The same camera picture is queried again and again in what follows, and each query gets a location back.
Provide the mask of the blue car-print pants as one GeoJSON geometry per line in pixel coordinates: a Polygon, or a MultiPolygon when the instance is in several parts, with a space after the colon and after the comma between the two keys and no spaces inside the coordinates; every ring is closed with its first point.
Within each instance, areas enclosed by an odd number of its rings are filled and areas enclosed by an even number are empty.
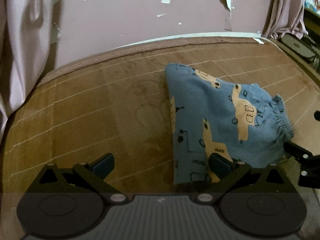
{"type": "Polygon", "coordinates": [[[284,158],[294,132],[281,96],[178,63],[166,66],[165,77],[175,184],[216,183],[237,161],[265,168],[284,158]]]}

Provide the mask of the brown bamboo bed mat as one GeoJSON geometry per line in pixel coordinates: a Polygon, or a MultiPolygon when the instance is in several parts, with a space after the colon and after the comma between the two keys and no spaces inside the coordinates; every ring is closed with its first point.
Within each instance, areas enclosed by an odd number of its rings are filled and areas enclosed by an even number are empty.
{"type": "Polygon", "coordinates": [[[182,38],[122,48],[46,75],[8,120],[1,144],[1,239],[24,232],[16,206],[47,163],[69,168],[111,152],[115,188],[174,190],[164,68],[182,63],[228,82],[279,94],[294,141],[319,154],[319,87],[284,50],[253,38],[182,38]]]}

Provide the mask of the quilted grey bag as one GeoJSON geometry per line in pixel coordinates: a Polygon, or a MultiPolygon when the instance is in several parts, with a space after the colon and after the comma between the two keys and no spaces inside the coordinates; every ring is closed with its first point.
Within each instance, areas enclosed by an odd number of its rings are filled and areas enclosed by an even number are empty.
{"type": "Polygon", "coordinates": [[[299,39],[294,35],[285,34],[280,38],[280,42],[290,48],[319,73],[319,49],[313,40],[306,36],[299,39]]]}

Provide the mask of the white tag on mat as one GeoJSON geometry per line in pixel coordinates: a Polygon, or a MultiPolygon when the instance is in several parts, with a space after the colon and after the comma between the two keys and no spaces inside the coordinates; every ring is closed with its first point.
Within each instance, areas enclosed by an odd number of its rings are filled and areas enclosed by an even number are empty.
{"type": "Polygon", "coordinates": [[[253,40],[255,40],[256,42],[258,42],[259,44],[264,44],[264,42],[263,42],[261,39],[259,39],[259,38],[253,38],[253,40]]]}

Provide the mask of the right pink satin curtain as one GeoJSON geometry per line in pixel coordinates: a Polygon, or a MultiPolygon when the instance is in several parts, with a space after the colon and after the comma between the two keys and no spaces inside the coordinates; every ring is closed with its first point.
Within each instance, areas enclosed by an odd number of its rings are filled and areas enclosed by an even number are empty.
{"type": "Polygon", "coordinates": [[[274,0],[270,20],[262,37],[280,39],[291,34],[301,39],[308,32],[304,24],[305,0],[274,0]]]}

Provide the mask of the pink satin curtain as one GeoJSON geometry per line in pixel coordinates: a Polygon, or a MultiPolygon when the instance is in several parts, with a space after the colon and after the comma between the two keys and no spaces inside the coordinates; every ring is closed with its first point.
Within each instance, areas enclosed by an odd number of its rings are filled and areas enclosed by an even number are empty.
{"type": "Polygon", "coordinates": [[[270,20],[262,37],[280,39],[291,34],[301,39],[308,32],[304,24],[305,0],[274,0],[270,20]]]}
{"type": "Polygon", "coordinates": [[[44,71],[54,0],[1,0],[1,133],[44,71]]]}

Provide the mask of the left pink satin curtain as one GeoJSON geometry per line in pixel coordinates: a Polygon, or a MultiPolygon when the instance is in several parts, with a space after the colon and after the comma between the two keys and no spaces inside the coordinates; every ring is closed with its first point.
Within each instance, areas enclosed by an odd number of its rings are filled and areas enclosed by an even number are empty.
{"type": "Polygon", "coordinates": [[[1,133],[44,71],[54,0],[1,0],[1,133]]]}

